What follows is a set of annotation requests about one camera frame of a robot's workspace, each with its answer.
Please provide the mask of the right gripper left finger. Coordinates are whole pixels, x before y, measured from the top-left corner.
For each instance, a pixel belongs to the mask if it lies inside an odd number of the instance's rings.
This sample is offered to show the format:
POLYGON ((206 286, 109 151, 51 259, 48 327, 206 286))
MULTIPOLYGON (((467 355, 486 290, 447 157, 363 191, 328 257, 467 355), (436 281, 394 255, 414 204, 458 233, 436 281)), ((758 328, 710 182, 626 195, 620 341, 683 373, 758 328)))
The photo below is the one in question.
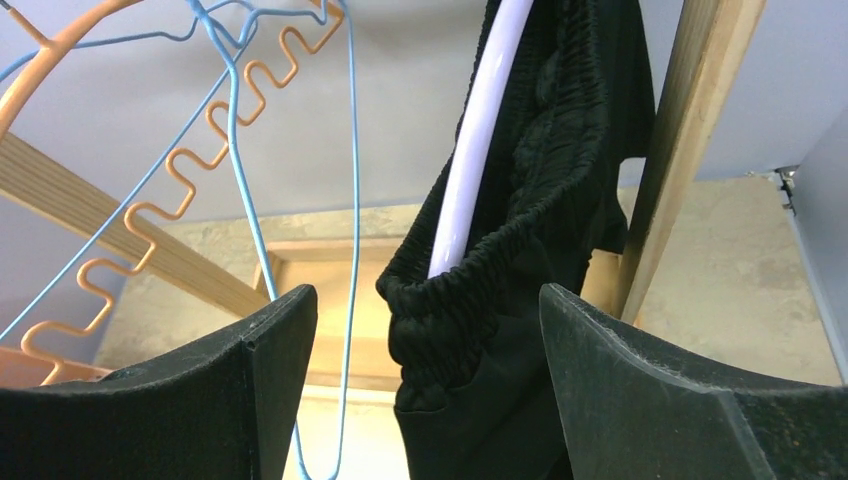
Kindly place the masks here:
POLYGON ((95 382, 1 392, 5 479, 279 479, 317 325, 301 285, 95 382))

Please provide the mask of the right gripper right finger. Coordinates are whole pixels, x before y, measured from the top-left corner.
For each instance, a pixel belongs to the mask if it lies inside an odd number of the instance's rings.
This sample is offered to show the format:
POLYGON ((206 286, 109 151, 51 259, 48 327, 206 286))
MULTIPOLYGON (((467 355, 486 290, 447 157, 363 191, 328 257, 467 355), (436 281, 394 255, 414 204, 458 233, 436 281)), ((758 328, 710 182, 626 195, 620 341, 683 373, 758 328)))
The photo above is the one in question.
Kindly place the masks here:
POLYGON ((685 350, 557 284, 540 323, 577 479, 843 479, 847 390, 685 350))

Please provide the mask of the black garment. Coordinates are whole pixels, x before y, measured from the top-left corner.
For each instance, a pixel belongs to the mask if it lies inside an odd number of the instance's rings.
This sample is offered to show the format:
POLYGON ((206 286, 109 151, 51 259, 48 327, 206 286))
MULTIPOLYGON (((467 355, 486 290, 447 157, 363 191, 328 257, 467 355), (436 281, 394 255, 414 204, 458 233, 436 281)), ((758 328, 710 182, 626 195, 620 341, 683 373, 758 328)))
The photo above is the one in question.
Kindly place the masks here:
POLYGON ((619 253, 620 164, 646 155, 654 91, 635 0, 537 1, 497 117, 458 272, 429 278, 441 174, 376 288, 401 368, 394 412, 413 479, 567 479, 539 291, 619 253))

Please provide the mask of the peach plastic file organizer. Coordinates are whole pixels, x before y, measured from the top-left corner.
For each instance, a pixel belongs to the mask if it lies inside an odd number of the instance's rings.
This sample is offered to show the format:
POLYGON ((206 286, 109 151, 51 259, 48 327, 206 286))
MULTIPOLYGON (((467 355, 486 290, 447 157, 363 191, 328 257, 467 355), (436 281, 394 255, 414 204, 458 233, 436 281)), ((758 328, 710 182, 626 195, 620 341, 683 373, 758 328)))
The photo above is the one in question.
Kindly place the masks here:
MULTIPOLYGON (((50 361, 33 358, 21 350, 2 347, 1 387, 22 389, 39 386, 53 367, 50 361)), ((109 373, 108 369, 67 361, 54 382, 97 381, 109 373)))

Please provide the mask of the purple hanger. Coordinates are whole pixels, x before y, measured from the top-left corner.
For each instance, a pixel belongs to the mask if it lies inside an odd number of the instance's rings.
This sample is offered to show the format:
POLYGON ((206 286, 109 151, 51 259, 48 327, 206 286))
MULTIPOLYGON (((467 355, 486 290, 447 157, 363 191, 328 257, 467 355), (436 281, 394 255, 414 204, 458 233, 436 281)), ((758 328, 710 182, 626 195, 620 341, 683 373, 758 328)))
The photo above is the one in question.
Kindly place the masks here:
POLYGON ((427 276, 461 262, 486 158, 532 0, 500 3, 473 80, 442 200, 427 276))

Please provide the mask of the blue wire hanger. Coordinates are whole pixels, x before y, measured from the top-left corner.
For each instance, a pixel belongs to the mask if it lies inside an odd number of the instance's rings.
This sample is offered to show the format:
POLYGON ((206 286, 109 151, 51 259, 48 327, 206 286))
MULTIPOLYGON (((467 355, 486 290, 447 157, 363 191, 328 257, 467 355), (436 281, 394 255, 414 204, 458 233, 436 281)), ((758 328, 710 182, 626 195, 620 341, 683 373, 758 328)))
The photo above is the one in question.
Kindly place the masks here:
POLYGON ((22 349, 29 353, 34 352, 32 341, 42 331, 56 330, 86 337, 93 334, 111 313, 116 303, 114 296, 87 278, 95 267, 108 267, 124 276, 135 276, 148 270, 181 290, 237 316, 247 316, 267 302, 259 292, 222 267, 139 217, 139 208, 131 201, 118 202, 23 140, 6 135, 25 103, 67 53, 100 21, 130 5, 128 1, 103 1, 53 38, 42 35, 15 8, 8 10, 9 15, 35 37, 41 47, 1 98, 1 193, 72 232, 88 236, 88 242, 78 255, 69 260, 69 267, 78 264, 80 257, 94 244, 135 264, 128 268, 99 258, 81 265, 78 285, 100 297, 104 302, 103 308, 86 327, 74 327, 59 321, 34 325, 21 340, 22 349))

